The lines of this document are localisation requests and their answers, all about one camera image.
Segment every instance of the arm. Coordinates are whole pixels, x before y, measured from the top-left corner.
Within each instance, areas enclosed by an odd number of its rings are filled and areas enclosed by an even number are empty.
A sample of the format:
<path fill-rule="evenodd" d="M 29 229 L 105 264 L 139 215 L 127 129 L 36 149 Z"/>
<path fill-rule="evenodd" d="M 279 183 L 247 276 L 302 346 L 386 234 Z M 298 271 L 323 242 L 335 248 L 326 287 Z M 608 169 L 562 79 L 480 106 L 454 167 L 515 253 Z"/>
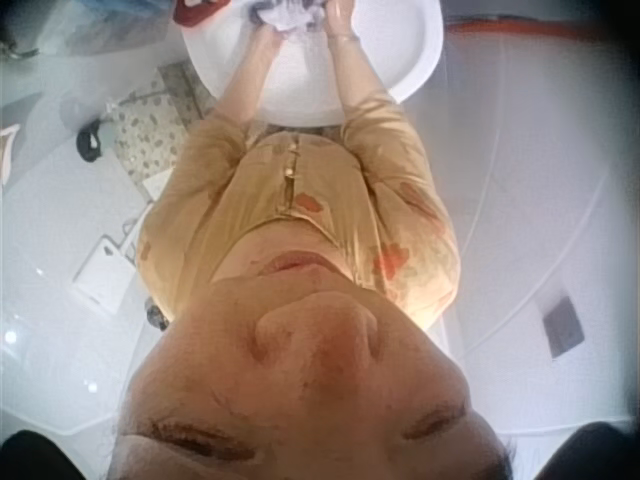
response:
<path fill-rule="evenodd" d="M 345 111 L 376 93 L 386 92 L 351 26 L 354 8 L 355 0 L 331 0 L 327 4 L 329 50 Z"/>
<path fill-rule="evenodd" d="M 412 289 L 435 318 L 458 288 L 459 257 L 420 137 L 387 93 L 351 27 L 355 0 L 329 0 L 326 30 L 346 121 L 345 147 L 362 166 L 381 224 L 381 242 L 412 250 L 423 268 Z"/>
<path fill-rule="evenodd" d="M 203 218 L 222 199 L 246 151 L 245 131 L 282 39 L 272 29 L 254 35 L 215 110 L 190 132 L 169 182 L 147 216 L 138 269 L 165 315 L 173 318 L 184 259 Z"/>
<path fill-rule="evenodd" d="M 220 98 L 216 110 L 229 120 L 247 127 L 255 117 L 267 75 L 284 36 L 268 25 L 260 27 Z"/>

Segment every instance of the nose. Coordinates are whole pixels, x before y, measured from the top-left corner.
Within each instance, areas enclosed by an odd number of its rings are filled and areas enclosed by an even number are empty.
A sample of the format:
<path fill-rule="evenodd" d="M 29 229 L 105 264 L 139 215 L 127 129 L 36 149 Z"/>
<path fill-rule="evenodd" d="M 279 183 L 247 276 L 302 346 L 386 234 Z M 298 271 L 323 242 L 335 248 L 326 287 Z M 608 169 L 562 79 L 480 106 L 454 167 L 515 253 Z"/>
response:
<path fill-rule="evenodd" d="M 344 396 L 357 389 L 379 352 L 375 316 L 352 297 L 316 293 L 264 316 L 256 326 L 259 360 L 307 392 Z"/>

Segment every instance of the sleeve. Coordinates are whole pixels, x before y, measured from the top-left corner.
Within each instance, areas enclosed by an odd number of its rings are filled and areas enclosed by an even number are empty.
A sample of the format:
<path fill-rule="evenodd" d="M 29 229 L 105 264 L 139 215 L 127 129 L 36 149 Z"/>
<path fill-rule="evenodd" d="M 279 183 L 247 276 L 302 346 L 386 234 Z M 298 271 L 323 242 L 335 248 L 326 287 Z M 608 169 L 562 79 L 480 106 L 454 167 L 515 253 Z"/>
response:
<path fill-rule="evenodd" d="M 343 142 L 361 164 L 382 227 L 383 249 L 411 251 L 413 284 L 420 288 L 406 287 L 415 292 L 410 303 L 440 315 L 457 293 L 460 258 L 422 141 L 386 93 L 346 114 Z"/>
<path fill-rule="evenodd" d="M 138 270 L 172 320 L 184 259 L 246 152 L 245 131 L 213 113 L 190 134 L 162 196 L 140 232 Z"/>

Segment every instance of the yellow floral blouse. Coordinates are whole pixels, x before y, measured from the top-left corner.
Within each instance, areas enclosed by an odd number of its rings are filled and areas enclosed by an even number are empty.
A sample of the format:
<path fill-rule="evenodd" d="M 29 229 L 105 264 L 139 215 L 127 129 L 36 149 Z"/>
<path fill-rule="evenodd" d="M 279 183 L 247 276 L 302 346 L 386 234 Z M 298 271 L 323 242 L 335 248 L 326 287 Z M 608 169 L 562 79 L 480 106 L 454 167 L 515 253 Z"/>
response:
<path fill-rule="evenodd" d="M 187 142 L 147 217 L 138 268 L 173 320 L 252 229 L 303 219 L 343 252 L 355 282 L 428 328 L 453 301 L 460 262 L 424 147 L 387 95 L 347 112 L 342 145 L 282 132 L 247 151 L 219 115 Z"/>

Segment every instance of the sink basin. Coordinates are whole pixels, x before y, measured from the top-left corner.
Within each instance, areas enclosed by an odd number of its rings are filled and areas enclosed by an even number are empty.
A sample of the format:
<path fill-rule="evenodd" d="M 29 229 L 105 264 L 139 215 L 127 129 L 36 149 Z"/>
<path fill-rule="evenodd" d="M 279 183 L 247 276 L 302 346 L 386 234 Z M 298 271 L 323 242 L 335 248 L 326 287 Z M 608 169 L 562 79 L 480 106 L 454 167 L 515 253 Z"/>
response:
<path fill-rule="evenodd" d="M 247 10 L 254 1 L 235 0 L 196 28 L 183 30 L 195 69 L 214 97 L 224 91 L 249 41 Z M 354 28 L 398 102 L 420 88 L 440 59 L 444 35 L 438 0 L 359 0 Z M 261 120 L 292 127 L 342 122 L 326 44 L 323 32 L 291 35 L 267 79 Z"/>

